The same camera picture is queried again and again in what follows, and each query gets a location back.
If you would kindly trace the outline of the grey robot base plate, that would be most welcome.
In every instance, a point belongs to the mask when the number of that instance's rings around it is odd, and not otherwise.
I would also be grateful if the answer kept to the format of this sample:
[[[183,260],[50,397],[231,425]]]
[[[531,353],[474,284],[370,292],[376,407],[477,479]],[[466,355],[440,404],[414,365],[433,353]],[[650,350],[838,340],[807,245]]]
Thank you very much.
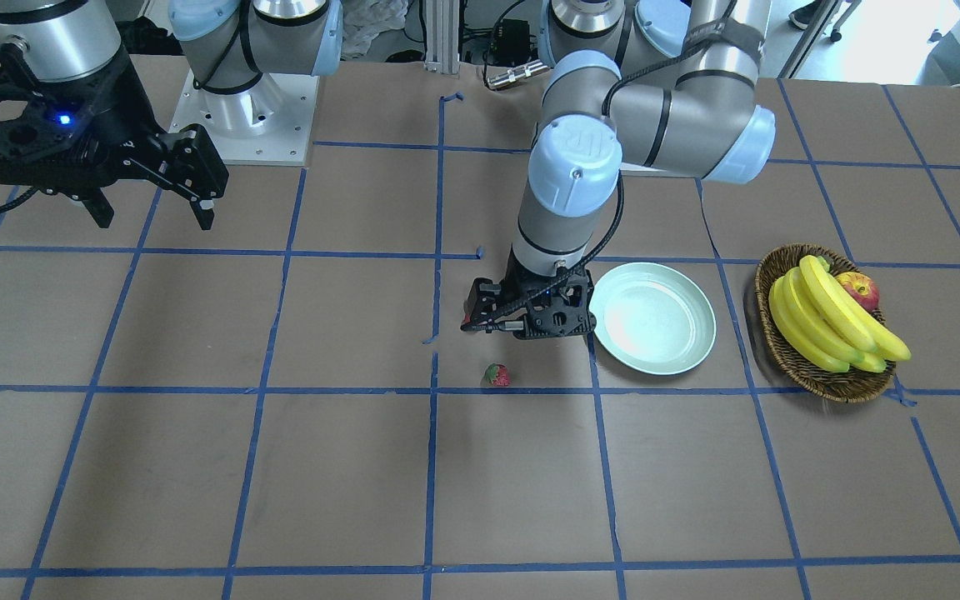
[[[228,166],[304,167],[322,82],[315,76],[264,73],[250,90],[217,95],[195,88],[188,72],[170,130],[203,125]]]

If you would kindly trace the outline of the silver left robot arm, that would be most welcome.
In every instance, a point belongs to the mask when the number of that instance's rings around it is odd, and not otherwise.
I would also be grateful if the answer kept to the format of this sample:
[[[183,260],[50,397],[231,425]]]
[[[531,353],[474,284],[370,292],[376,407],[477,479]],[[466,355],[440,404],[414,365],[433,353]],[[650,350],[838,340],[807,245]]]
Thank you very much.
[[[768,1],[546,1],[552,66],[502,281],[473,281],[464,332],[515,338],[591,332],[587,265],[622,168],[743,185],[776,141],[757,87]]]

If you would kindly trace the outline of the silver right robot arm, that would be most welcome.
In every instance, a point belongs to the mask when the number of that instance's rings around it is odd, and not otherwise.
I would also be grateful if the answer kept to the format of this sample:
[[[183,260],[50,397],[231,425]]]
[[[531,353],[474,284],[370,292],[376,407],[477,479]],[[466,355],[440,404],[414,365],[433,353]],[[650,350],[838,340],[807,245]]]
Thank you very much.
[[[218,139],[285,121],[273,76],[328,76],[343,46],[339,1],[172,1],[170,27],[119,22],[104,1],[0,1],[0,185],[61,194],[100,228],[103,189],[145,179],[186,198],[201,229],[228,186]],[[202,113],[168,132],[131,53],[184,56]]]

